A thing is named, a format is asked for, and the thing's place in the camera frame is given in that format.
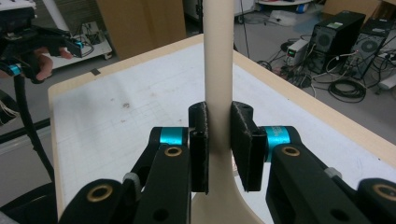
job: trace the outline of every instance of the electronic equipment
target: electronic equipment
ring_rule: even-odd
[[[67,48],[74,56],[82,57],[82,43],[69,32],[32,25],[33,5],[11,8],[0,10],[0,70],[11,77],[24,74],[33,83],[41,83],[35,77],[40,70],[36,49],[45,47],[51,56],[60,56],[59,48]]]
[[[355,43],[365,15],[357,12],[342,11],[337,15],[315,25],[309,41],[313,52],[308,57],[308,69],[317,74],[326,72],[333,64],[331,59],[341,54],[348,54]],[[338,64],[344,61],[333,60]]]
[[[357,53],[347,58],[345,69],[350,69],[354,78],[362,79],[388,38],[393,21],[369,19],[361,28],[358,40],[352,47]]]
[[[306,47],[308,47],[308,41],[303,39],[299,39],[294,44],[289,46],[288,50],[286,51],[286,65],[294,66],[301,63],[305,58]]]

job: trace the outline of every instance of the wooden edge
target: wooden edge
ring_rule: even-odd
[[[261,82],[267,84],[310,114],[323,120],[337,132],[345,135],[347,138],[376,155],[381,161],[385,161],[396,168],[396,146],[392,143],[323,104],[308,93],[289,84],[289,82],[281,77],[275,76],[268,70],[263,69],[260,65],[254,63],[240,53],[234,52],[233,60],[237,65],[248,71]]]
[[[59,178],[60,176],[60,171],[59,171],[59,161],[58,161],[58,148],[57,148],[57,141],[56,141],[56,131],[55,131],[55,126],[53,125],[55,123],[54,121],[54,114],[53,114],[53,98],[59,94],[62,94],[64,92],[73,90],[74,88],[77,88],[79,86],[82,86],[86,83],[89,83],[91,81],[94,81],[98,78],[107,76],[107,75],[112,75],[116,72],[119,72],[121,70],[127,69],[131,66],[135,66],[140,63],[145,63],[150,60],[153,60],[158,57],[162,57],[164,55],[173,53],[177,50],[185,49],[187,47],[199,44],[204,42],[204,36],[203,35],[196,35],[191,38],[187,38],[181,41],[178,41],[176,43],[151,50],[149,52],[146,52],[141,55],[134,56],[130,59],[126,59],[124,61],[118,62],[118,63],[113,63],[109,66],[103,67],[99,69],[99,72],[101,73],[98,76],[94,76],[92,73],[86,73],[78,77],[73,77],[70,78],[66,81],[57,83],[55,85],[52,85],[49,87],[49,114],[50,114],[50,129],[51,129],[51,141],[52,141],[52,153],[53,153],[53,165],[54,165],[54,170],[55,170],[55,179]],[[55,181],[55,189],[56,189],[56,202],[57,202],[57,209],[58,209],[58,217],[61,217],[62,212],[64,211],[64,193],[63,189],[61,186],[60,181]]]

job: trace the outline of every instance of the table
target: table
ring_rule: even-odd
[[[153,126],[188,125],[187,107],[205,99],[202,42],[198,35],[49,89],[59,214],[88,182],[121,181]],[[296,127],[305,145],[352,188],[373,176],[396,182],[396,146],[243,55],[235,52],[233,61],[233,98],[255,108],[258,125]],[[261,192],[242,192],[266,223],[272,222],[264,200],[269,167]]]

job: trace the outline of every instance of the wire bundle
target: wire bundle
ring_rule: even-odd
[[[343,90],[343,88],[339,88],[340,86],[348,86],[351,90]],[[340,79],[332,82],[329,85],[329,94],[334,97],[335,99],[345,102],[345,103],[352,103],[356,104],[361,102],[364,97],[366,96],[366,88],[363,87],[360,83],[356,81],[352,81],[349,79]],[[356,101],[346,101],[343,98],[347,99],[358,99]]]

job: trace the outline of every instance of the blue ring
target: blue ring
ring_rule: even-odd
[[[268,141],[268,157],[266,161],[271,161],[274,147],[290,143],[290,136],[284,126],[264,126],[263,128],[267,132]]]
[[[161,129],[160,144],[182,145],[183,128],[166,127]]]

